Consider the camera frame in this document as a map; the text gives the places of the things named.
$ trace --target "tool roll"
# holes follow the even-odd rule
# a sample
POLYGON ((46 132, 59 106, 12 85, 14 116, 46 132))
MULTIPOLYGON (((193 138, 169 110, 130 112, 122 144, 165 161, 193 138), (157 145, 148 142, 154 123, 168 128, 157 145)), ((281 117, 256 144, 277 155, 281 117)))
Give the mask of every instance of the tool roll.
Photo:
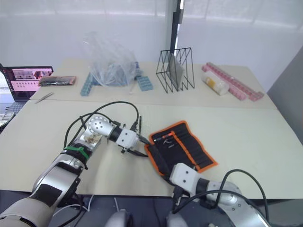
POLYGON ((184 163, 199 173, 217 165, 191 133, 186 121, 151 134, 149 141, 151 145, 145 145, 145 151, 157 172, 168 182, 177 163, 184 163))

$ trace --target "laptop screen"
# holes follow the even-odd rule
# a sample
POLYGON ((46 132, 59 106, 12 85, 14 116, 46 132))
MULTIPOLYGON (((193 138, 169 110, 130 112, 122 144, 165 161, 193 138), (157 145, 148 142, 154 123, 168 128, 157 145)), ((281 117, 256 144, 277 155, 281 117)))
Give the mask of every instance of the laptop screen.
POLYGON ((51 66, 2 67, 1 71, 15 102, 25 102, 40 88, 39 79, 50 76, 53 68, 51 66))

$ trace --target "laptop keyboard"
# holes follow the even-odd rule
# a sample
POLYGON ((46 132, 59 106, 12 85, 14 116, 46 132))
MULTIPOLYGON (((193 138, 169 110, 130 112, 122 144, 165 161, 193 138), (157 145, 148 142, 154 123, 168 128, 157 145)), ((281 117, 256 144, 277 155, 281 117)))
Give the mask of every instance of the laptop keyboard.
POLYGON ((15 112, 17 114, 26 102, 14 102, 7 110, 7 112, 15 112))

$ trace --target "plastic bag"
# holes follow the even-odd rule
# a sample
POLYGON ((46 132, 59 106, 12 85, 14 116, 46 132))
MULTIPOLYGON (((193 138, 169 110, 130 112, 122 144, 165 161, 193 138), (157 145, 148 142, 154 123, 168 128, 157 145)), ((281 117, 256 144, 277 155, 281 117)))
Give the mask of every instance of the plastic bag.
POLYGON ((127 86, 136 74, 134 54, 114 41, 90 32, 84 38, 90 73, 103 86, 127 86))

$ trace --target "plastic container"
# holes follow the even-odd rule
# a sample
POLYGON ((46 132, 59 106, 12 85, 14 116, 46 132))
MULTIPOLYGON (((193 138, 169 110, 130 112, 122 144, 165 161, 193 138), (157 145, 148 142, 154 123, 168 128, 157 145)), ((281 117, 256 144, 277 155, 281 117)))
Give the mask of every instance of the plastic container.
POLYGON ((213 72, 207 71, 202 75, 202 81, 204 81, 210 88, 212 88, 217 94, 224 95, 229 90, 229 85, 223 80, 218 78, 213 72))

